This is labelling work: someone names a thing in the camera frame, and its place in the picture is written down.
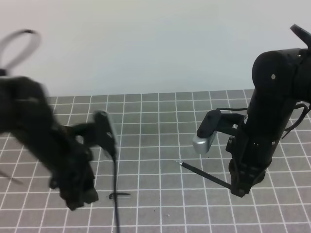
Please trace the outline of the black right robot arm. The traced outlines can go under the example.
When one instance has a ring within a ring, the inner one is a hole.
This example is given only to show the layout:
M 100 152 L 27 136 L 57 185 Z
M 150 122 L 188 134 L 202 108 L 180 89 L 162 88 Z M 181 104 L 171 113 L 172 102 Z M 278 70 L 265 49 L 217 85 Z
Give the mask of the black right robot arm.
M 255 86 L 238 133 L 230 137 L 230 192 L 243 197 L 262 182 L 297 102 L 311 101 L 311 51 L 264 52 L 254 61 Z

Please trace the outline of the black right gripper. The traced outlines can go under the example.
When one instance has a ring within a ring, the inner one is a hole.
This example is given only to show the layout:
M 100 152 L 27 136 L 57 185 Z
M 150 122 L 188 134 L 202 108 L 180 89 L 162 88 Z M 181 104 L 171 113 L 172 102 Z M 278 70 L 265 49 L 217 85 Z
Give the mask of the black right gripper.
M 262 147 L 246 139 L 230 136 L 226 149 L 231 154 L 229 173 L 231 194 L 244 197 L 251 188 L 262 182 L 270 160 L 262 154 Z

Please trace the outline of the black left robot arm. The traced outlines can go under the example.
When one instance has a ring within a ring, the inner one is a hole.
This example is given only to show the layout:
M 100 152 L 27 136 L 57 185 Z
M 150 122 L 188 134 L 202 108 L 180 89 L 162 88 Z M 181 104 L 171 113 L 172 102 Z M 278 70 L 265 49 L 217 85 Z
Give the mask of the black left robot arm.
M 59 190 L 70 210 L 98 201 L 91 151 L 55 119 L 39 83 L 1 78 L 0 131 L 11 133 L 50 172 L 49 188 Z

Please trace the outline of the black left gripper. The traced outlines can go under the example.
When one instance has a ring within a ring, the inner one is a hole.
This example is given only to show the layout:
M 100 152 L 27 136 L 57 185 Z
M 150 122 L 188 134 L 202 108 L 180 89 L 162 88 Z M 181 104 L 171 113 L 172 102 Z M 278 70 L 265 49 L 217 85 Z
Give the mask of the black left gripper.
M 95 189 L 95 176 L 90 165 L 93 154 L 76 136 L 70 138 L 66 151 L 65 169 L 53 172 L 49 188 L 58 189 L 66 206 L 74 211 L 99 200 Z

